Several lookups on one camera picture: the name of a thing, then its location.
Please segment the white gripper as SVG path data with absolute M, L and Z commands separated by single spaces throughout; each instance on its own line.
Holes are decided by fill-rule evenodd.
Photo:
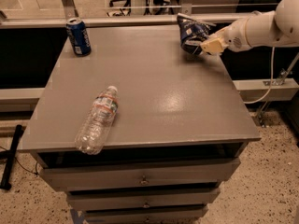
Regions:
M 211 55 L 216 55 L 223 53 L 227 47 L 233 52 L 251 49 L 246 37 L 247 22 L 247 19 L 240 19 L 211 34 L 211 37 L 216 38 L 209 38 L 204 41 L 200 45 L 202 51 Z

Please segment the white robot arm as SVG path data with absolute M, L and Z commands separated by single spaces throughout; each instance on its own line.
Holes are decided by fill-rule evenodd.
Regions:
M 299 45 L 299 0 L 281 0 L 275 10 L 252 12 L 210 35 L 201 45 L 205 53 Z

